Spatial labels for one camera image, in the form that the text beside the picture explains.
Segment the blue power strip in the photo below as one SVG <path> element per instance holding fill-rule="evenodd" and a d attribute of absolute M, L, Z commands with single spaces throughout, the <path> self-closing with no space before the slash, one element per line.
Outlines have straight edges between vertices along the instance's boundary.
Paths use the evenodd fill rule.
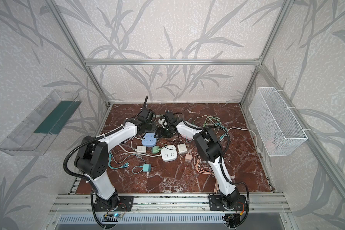
<path fill-rule="evenodd" d="M 143 146 L 146 147 L 154 147 L 157 144 L 157 138 L 155 137 L 155 133 L 146 133 L 141 141 Z"/>

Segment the white charger adapter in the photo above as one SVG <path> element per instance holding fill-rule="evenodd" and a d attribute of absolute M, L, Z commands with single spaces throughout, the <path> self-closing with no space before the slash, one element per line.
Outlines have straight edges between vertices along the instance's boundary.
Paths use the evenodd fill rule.
<path fill-rule="evenodd" d="M 188 149 L 187 149 L 185 143 L 179 144 L 179 145 L 177 146 L 177 150 L 178 150 L 178 153 L 179 153 L 180 155 L 182 155 L 182 154 L 187 154 L 187 153 L 188 153 Z"/>

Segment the white power strip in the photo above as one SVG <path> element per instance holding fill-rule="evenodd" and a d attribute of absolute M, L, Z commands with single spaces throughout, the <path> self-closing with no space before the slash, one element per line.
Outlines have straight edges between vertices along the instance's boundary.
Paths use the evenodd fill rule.
<path fill-rule="evenodd" d="M 164 162 L 171 162 L 177 159 L 177 149 L 174 145 L 168 145 L 161 149 L 161 157 Z"/>

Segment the white plug adapter small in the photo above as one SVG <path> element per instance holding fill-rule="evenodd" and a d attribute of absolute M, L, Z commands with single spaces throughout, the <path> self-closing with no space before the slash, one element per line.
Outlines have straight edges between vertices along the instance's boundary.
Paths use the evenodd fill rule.
<path fill-rule="evenodd" d="M 146 153 L 147 147 L 146 146 L 137 146 L 136 153 Z"/>

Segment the pink plug adapter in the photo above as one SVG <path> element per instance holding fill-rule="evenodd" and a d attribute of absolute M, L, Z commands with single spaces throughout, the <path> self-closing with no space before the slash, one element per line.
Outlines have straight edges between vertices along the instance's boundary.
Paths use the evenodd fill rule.
<path fill-rule="evenodd" d="M 191 154 L 186 154 L 185 161 L 190 163 L 192 161 L 192 155 Z"/>

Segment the teal plug adapter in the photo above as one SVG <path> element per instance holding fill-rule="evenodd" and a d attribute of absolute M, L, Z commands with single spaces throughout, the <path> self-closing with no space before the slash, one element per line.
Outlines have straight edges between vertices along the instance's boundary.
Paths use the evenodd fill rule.
<path fill-rule="evenodd" d="M 146 173 L 150 172 L 151 171 L 151 165 L 150 164 L 143 164 L 142 171 L 146 172 Z"/>

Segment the pink power strip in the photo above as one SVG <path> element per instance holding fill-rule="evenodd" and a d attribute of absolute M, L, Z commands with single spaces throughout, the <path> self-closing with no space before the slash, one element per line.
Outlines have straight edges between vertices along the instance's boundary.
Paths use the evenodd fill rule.
<path fill-rule="evenodd" d="M 192 135 L 188 135 L 188 134 L 181 134 L 182 138 L 186 139 L 186 140 L 193 140 L 193 136 Z"/>

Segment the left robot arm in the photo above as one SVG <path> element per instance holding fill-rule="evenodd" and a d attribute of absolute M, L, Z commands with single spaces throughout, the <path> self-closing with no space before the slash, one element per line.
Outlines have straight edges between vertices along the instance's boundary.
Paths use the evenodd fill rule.
<path fill-rule="evenodd" d="M 64 159 L 63 169 L 71 176 L 84 179 L 93 189 L 98 201 L 107 209 L 120 203 L 118 192 L 108 174 L 109 151 L 136 135 L 152 132 L 156 128 L 155 113 L 143 108 L 136 117 L 126 119 L 118 128 L 97 137 L 87 136 Z"/>

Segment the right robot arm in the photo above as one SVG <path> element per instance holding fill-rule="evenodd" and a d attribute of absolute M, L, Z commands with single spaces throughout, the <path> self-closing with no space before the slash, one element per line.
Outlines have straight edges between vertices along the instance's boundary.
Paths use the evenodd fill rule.
<path fill-rule="evenodd" d="M 223 206 L 227 210 L 233 210 L 241 195 L 237 188 L 238 184 L 231 180 L 223 160 L 230 146 L 228 130 L 217 125 L 195 126 L 177 115 L 178 113 L 168 112 L 158 120 L 156 137 L 169 139 L 175 134 L 180 134 L 188 140 L 193 140 L 200 158 L 211 166 L 219 185 Z M 228 142 L 225 148 L 214 132 L 215 129 L 222 130 L 226 134 Z"/>

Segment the clear plastic wall bin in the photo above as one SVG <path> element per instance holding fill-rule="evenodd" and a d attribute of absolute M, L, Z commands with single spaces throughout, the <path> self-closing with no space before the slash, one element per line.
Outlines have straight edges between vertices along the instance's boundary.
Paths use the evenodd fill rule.
<path fill-rule="evenodd" d="M 53 90 L 1 143 L 10 156 L 42 156 L 81 105 L 79 93 Z"/>

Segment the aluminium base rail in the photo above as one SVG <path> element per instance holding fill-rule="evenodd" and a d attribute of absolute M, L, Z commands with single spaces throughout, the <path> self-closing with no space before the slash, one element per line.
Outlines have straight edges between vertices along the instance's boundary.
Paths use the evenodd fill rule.
<path fill-rule="evenodd" d="M 208 193 L 183 194 L 134 194 L 132 201 L 124 201 L 121 209 L 131 208 L 127 214 L 158 213 L 209 213 Z M 282 193 L 250 193 L 250 213 L 291 212 L 290 206 Z M 89 195 L 59 195 L 49 214 L 90 214 Z"/>

